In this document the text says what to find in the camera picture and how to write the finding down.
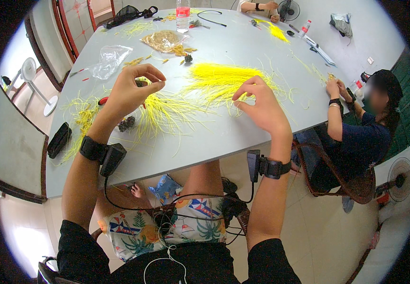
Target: hand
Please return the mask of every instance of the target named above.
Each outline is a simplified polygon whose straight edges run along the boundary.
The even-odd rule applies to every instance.
[[[271,21],[273,23],[277,23],[279,21],[279,19],[280,19],[279,15],[272,15],[271,16]]]
[[[328,79],[326,82],[326,91],[331,99],[339,99],[339,86],[336,79]]]
[[[245,102],[237,101],[244,93],[255,95],[255,105],[248,105]],[[244,82],[235,92],[232,100],[234,105],[244,111],[255,124],[270,133],[271,136],[292,136],[290,123],[282,108],[274,96],[273,90],[259,76],[254,76]]]
[[[345,88],[344,83],[340,79],[337,80],[337,83],[339,87],[339,94],[341,94],[341,96],[345,99],[346,102],[350,103],[353,99],[348,93],[347,89]]]
[[[279,5],[274,1],[270,1],[266,4],[260,4],[259,5],[259,9],[262,9],[262,10],[274,10],[274,9],[277,9],[278,7],[279,7]]]
[[[137,87],[135,78],[142,76],[148,78],[152,83],[145,87]],[[112,122],[122,121],[123,117],[143,104],[150,94],[164,88],[165,80],[161,71],[151,64],[124,67],[100,113],[106,113],[106,118]]]

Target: patterned shorts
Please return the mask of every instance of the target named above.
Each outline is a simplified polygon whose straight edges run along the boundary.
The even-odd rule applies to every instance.
[[[127,262],[141,254],[167,248],[164,241],[167,246],[190,242],[225,242],[224,219],[202,220],[222,218],[223,201],[222,197],[177,201],[173,215],[170,214],[171,217],[165,220],[170,229],[164,237],[153,217],[145,210],[123,210],[99,220],[98,224],[111,241],[117,257]]]

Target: table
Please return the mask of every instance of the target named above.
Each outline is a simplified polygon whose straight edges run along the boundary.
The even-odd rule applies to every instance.
[[[202,13],[201,16],[226,24],[227,27],[204,22],[203,24],[211,27],[210,30],[203,27],[190,29],[188,34],[191,37],[185,41],[185,45],[198,49],[192,54],[194,58],[192,64],[195,62],[235,63],[236,65],[263,68],[266,72],[271,72],[271,61],[271,65],[278,76],[283,76],[290,88],[298,88],[300,93],[293,97],[294,103],[289,100],[283,102],[285,109],[291,115],[289,121],[292,131],[294,133],[300,132],[327,121],[329,97],[326,94],[325,87],[319,81],[315,72],[307,71],[303,64],[293,56],[292,51],[305,64],[309,66],[313,64],[325,77],[328,77],[328,72],[332,72],[348,85],[350,82],[341,70],[334,66],[327,66],[325,60],[319,54],[310,51],[309,45],[297,36],[294,38],[287,36],[291,41],[288,44],[272,37],[265,27],[261,27],[262,30],[253,27],[250,20],[254,15],[225,9],[215,10],[221,11],[222,15],[216,12],[206,12]],[[173,9],[160,10],[155,16],[163,17],[173,11]],[[197,19],[197,15],[191,14],[191,20],[195,19]],[[144,31],[141,35],[128,39],[128,36],[124,35],[123,29],[135,21],[137,20],[126,22],[122,26],[111,29],[106,34],[101,31],[101,28],[95,31],[83,48],[71,72],[98,63],[100,49],[105,45],[119,44],[134,48],[133,52],[124,61],[146,57],[152,52],[152,48],[140,41],[142,37],[151,34],[157,28],[159,30],[176,30],[175,20],[157,21],[154,22],[157,25],[155,30]],[[278,23],[277,25],[283,31],[290,30],[288,24]],[[185,64],[179,65],[183,58],[176,57],[173,54],[161,55],[157,51],[153,55],[170,58],[164,64],[162,61],[154,59],[143,61],[143,63],[153,64],[164,73],[167,78],[164,90],[175,93],[183,86],[190,84],[187,79],[184,79],[188,72],[188,66]],[[69,100],[77,97],[79,90],[82,97],[87,97],[92,93],[99,96],[99,91],[102,90],[103,85],[108,89],[112,88],[119,71],[107,80],[98,80],[92,77],[89,71],[82,71],[68,78],[60,95],[59,108],[66,105]],[[304,108],[308,105],[308,99],[305,95],[311,100],[309,108],[306,110]],[[214,110],[219,115],[196,115],[197,120],[214,121],[206,123],[208,129],[196,124],[195,131],[192,132],[188,131],[187,126],[184,126],[182,128],[184,129],[183,132],[189,133],[190,136],[181,136],[180,139],[177,135],[167,134],[164,137],[158,135],[154,148],[138,145],[138,147],[145,147],[142,151],[149,151],[149,155],[128,151],[116,172],[110,176],[109,185],[120,185],[130,181],[150,178],[173,170],[219,159],[270,142],[270,135],[258,128],[248,116],[243,114],[236,118],[231,117],[225,106]],[[52,139],[63,122],[70,120],[69,112],[56,110],[49,139]],[[130,139],[127,133],[120,133],[118,128],[113,131],[112,137]],[[121,143],[124,147],[132,145],[129,142],[111,138],[109,144],[114,143]],[[61,153],[52,162],[48,161],[46,163],[46,192],[49,198],[61,196],[66,175],[71,167],[72,159],[60,166],[55,166],[54,164],[58,164],[60,159]]]

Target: black t-shirt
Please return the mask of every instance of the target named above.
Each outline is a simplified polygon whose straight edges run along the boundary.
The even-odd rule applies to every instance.
[[[145,267],[157,258],[168,258],[167,249],[145,253],[128,261],[112,274],[102,248],[81,226],[63,220],[57,262],[60,274],[83,283],[144,283]],[[186,267],[188,284],[239,283],[233,258],[224,243],[189,243],[170,250]],[[270,239],[255,245],[247,257],[249,279],[243,283],[301,283],[285,256],[281,240]],[[157,260],[146,269],[146,283],[184,282],[185,269],[169,259]]]

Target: water bottle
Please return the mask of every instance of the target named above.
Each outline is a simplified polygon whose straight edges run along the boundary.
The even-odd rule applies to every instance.
[[[303,38],[304,35],[306,34],[306,32],[309,31],[310,26],[311,26],[311,20],[308,20],[308,21],[304,24],[304,26],[301,28],[301,31],[299,31],[298,36],[299,36],[300,38]]]
[[[177,0],[177,31],[185,33],[189,30],[190,0]]]

